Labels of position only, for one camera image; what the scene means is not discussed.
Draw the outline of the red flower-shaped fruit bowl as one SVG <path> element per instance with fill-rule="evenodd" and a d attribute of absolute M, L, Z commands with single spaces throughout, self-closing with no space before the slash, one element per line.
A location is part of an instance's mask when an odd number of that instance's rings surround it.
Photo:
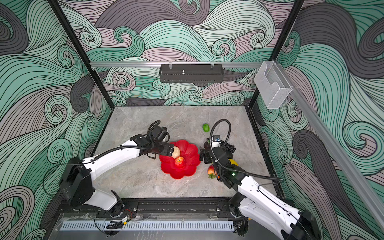
<path fill-rule="evenodd" d="M 181 151 L 181 157 L 185 159 L 185 166 L 181 169 L 175 166 L 175 159 L 167 156 L 160 156 L 161 170 L 165 174 L 169 174 L 173 179 L 182 179 L 195 174 L 197 167 L 200 165 L 199 150 L 196 145 L 189 143 L 186 140 L 171 142 Z"/>

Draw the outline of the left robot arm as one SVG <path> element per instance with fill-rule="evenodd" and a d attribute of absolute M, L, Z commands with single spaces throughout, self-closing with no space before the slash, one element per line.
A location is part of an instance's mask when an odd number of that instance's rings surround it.
<path fill-rule="evenodd" d="M 71 207 L 89 205 L 104 210 L 112 218 L 125 210 L 123 200 L 115 191 L 109 193 L 94 188 L 93 182 L 105 172 L 142 155 L 179 157 L 180 149 L 166 142 L 167 128 L 154 123 L 144 135 L 131 137 L 122 145 L 99 155 L 81 160 L 75 157 L 67 164 L 59 187 Z"/>

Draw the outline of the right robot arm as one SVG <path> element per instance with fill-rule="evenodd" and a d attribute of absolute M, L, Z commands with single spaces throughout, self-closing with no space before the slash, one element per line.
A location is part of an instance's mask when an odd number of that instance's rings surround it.
<path fill-rule="evenodd" d="M 230 199 L 230 211 L 233 216 L 252 219 L 280 240 L 322 238 L 313 214 L 300 211 L 274 196 L 251 174 L 233 165 L 223 148 L 200 149 L 200 160 L 214 167 L 218 181 L 236 191 Z"/>

